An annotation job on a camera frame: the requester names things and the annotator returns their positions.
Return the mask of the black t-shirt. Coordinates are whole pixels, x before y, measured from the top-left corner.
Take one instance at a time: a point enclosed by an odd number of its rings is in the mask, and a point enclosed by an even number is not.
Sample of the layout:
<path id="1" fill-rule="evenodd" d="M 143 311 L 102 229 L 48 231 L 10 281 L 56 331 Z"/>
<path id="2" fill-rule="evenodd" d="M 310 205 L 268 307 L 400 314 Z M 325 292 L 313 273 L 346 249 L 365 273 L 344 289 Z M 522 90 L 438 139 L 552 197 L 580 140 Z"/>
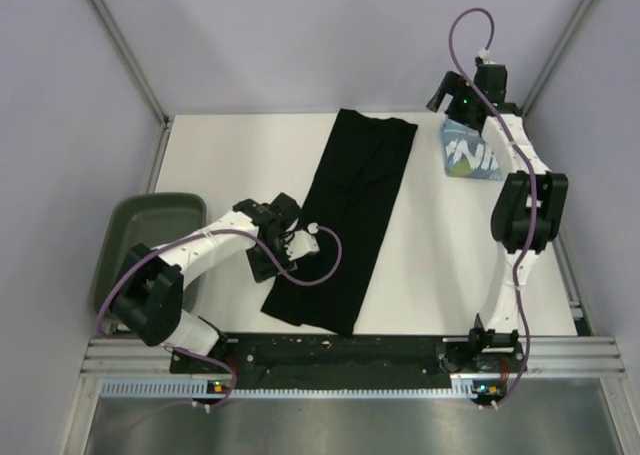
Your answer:
<path id="1" fill-rule="evenodd" d="M 404 176 L 417 125 L 338 112 L 299 224 L 317 223 L 320 251 L 295 277 L 276 279 L 261 310 L 286 323 L 343 336 L 354 331 Z"/>

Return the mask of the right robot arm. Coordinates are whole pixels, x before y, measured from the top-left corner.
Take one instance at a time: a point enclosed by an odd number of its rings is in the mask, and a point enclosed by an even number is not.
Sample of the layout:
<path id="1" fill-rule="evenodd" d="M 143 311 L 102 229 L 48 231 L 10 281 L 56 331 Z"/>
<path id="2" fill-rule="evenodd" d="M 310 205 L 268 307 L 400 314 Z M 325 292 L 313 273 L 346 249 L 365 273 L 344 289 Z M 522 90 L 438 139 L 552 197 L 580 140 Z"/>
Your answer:
<path id="1" fill-rule="evenodd" d="M 498 245 L 489 293 L 465 345 L 450 353 L 487 371 L 504 353 L 518 350 L 522 291 L 539 255 L 558 235 L 569 182 L 537 155 L 518 107 L 506 101 L 505 66 L 476 62 L 472 81 L 447 72 L 427 109 L 444 110 L 440 130 L 445 173 L 451 177 L 500 180 L 503 185 L 490 217 Z"/>

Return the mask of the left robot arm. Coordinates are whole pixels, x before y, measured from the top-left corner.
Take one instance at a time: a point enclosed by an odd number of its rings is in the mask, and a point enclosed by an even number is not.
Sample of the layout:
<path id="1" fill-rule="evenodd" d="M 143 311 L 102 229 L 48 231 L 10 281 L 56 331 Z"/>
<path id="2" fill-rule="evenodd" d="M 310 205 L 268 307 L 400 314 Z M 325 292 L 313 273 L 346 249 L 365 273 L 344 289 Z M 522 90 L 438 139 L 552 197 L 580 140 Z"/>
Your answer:
<path id="1" fill-rule="evenodd" d="M 179 347 L 205 371 L 226 362 L 221 332 L 183 307 L 188 287 L 229 257 L 243 253 L 254 281 L 298 268 L 319 252 L 307 228 L 294 231 L 301 209 L 281 193 L 270 203 L 245 199 L 206 227 L 173 243 L 129 250 L 107 296 L 108 311 L 148 346 Z"/>

